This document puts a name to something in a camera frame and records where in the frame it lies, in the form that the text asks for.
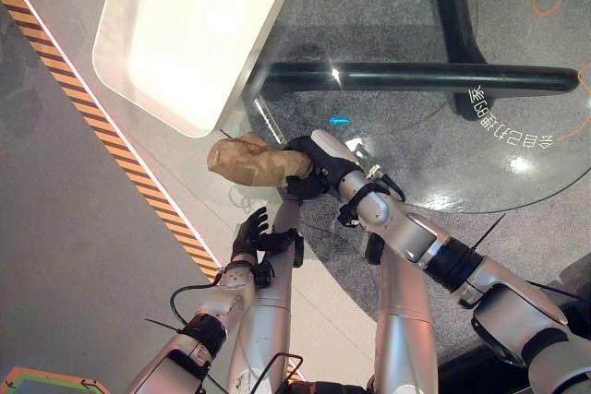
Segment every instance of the yellow and black striped tape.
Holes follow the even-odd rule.
[[[117,134],[106,119],[103,111],[85,90],[70,65],[43,30],[37,18],[32,14],[29,6],[24,0],[0,0],[0,3],[6,7],[8,14],[20,27],[43,64],[49,69],[57,83],[60,84],[72,104],[82,114],[96,137],[101,140],[107,151],[115,158],[115,161],[126,173],[129,180],[133,182],[148,204],[156,211],[158,217],[162,219],[178,243],[183,246],[211,281],[217,274],[217,265],[210,253],[201,245],[196,235],[188,228],[166,196],[141,166],[127,143]]]

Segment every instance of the crumpled paper bag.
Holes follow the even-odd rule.
[[[287,186],[288,175],[308,177],[312,164],[299,151],[275,151],[260,137],[246,133],[213,145],[207,168],[235,184],[281,187]]]

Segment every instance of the black cable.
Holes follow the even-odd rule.
[[[218,128],[220,130],[220,132],[225,135],[228,138],[233,138],[232,136],[230,136],[228,133],[226,133],[225,131],[223,131],[221,128]]]
[[[219,272],[217,274],[217,276],[215,276],[215,279],[213,279],[212,283],[208,283],[206,285],[189,285],[189,286],[184,286],[182,288],[179,288],[178,290],[176,290],[171,296],[170,296],[170,308],[173,310],[173,314],[175,315],[176,318],[178,318],[178,320],[184,325],[188,325],[188,322],[178,313],[178,310],[176,309],[176,305],[175,305],[175,298],[178,294],[183,293],[185,291],[189,291],[189,290],[205,290],[207,288],[211,288],[215,285],[217,285],[220,282],[220,279],[222,278],[222,273]]]
[[[502,221],[502,218],[505,217],[506,215],[507,215],[507,213],[506,212],[503,212],[502,215],[497,219],[497,221],[495,221],[492,224],[492,226],[490,228],[488,228],[487,231],[484,234],[482,234],[482,237],[480,237],[478,239],[478,241],[470,249],[472,249],[472,251],[476,251],[476,248],[482,243],[482,241],[484,239],[487,238],[487,236],[490,234],[490,232],[495,229],[495,227],[499,224],[499,222]]]
[[[180,329],[175,328],[175,327],[171,327],[170,325],[166,325],[165,323],[159,322],[158,320],[152,320],[151,318],[144,318],[144,320],[146,320],[147,322],[153,323],[155,325],[159,325],[161,327],[165,327],[165,328],[171,329],[174,332],[181,332]]]
[[[177,329],[175,327],[171,327],[170,325],[166,325],[165,323],[159,322],[158,320],[152,320],[151,318],[144,318],[144,320],[147,320],[147,321],[149,321],[149,322],[151,322],[151,323],[153,323],[155,325],[158,325],[160,327],[165,327],[165,328],[171,329],[172,331],[175,331],[176,333],[179,333],[179,334],[182,332],[181,329]],[[222,385],[220,385],[220,383],[218,383],[218,381],[215,378],[213,378],[209,374],[207,374],[207,378],[209,380],[211,380],[211,382],[213,383],[213,385],[215,385],[216,387],[218,387],[218,389],[221,392],[223,392],[223,394],[229,394],[228,391]]]
[[[541,288],[542,290],[552,291],[557,294],[565,295],[567,297],[572,297],[573,299],[578,300],[579,302],[585,302],[585,303],[591,304],[591,300],[587,300],[584,297],[579,297],[578,295],[575,295],[573,293],[568,293],[566,291],[559,290],[558,288],[552,288],[551,286],[548,286],[548,285],[542,285],[541,283],[537,283],[535,281],[527,281],[527,283],[529,283],[530,285],[533,285],[533,286],[537,286],[538,288]]]
[[[380,177],[380,179],[387,185],[389,186],[391,189],[394,190],[394,192],[398,195],[398,197],[400,198],[401,202],[405,202],[406,201],[406,195],[404,194],[402,188],[400,186],[398,186],[396,184],[396,182],[394,182],[392,180],[392,178],[388,175],[388,174],[384,174],[382,177]]]
[[[282,388],[283,383],[289,381],[289,379],[292,378],[292,376],[296,373],[296,371],[299,369],[299,367],[302,365],[302,363],[304,363],[304,357],[302,357],[301,355],[290,354],[289,352],[277,352],[270,359],[270,361],[267,363],[267,366],[265,366],[265,369],[262,370],[262,373],[260,373],[259,378],[255,382],[255,386],[252,387],[252,389],[250,390],[250,394],[255,394],[255,391],[259,387],[260,382],[262,382],[262,379],[265,377],[267,372],[271,369],[272,365],[275,363],[275,360],[277,360],[277,358],[279,358],[279,357],[291,357],[293,359],[298,359],[299,362],[297,363],[295,368],[292,370],[292,372],[289,373],[289,375],[287,375],[287,377],[281,382],[281,384],[279,385],[279,387],[277,388],[277,390],[273,394],[277,394],[279,392],[279,390]]]
[[[213,378],[213,377],[212,377],[212,376],[210,376],[209,374],[207,374],[207,378],[208,378],[209,380],[211,380],[211,382],[213,382],[213,385],[215,385],[216,387],[218,387],[218,389],[219,389],[221,392],[223,392],[224,394],[229,394],[229,393],[228,393],[228,391],[226,391],[226,390],[225,390],[225,388],[224,388],[222,385],[220,385],[220,384],[219,384],[219,383],[218,383],[218,382],[215,380],[215,378]]]

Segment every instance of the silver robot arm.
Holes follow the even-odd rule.
[[[571,333],[565,315],[544,293],[372,186],[355,156],[331,135],[316,130],[293,147],[310,157],[315,174],[338,193],[342,215],[356,215],[460,305],[476,308],[475,331],[502,360],[528,367],[536,394],[589,392],[591,341]]]
[[[226,337],[254,298],[256,256],[233,255],[217,286],[190,322],[173,336],[127,389],[129,394],[195,394]]]

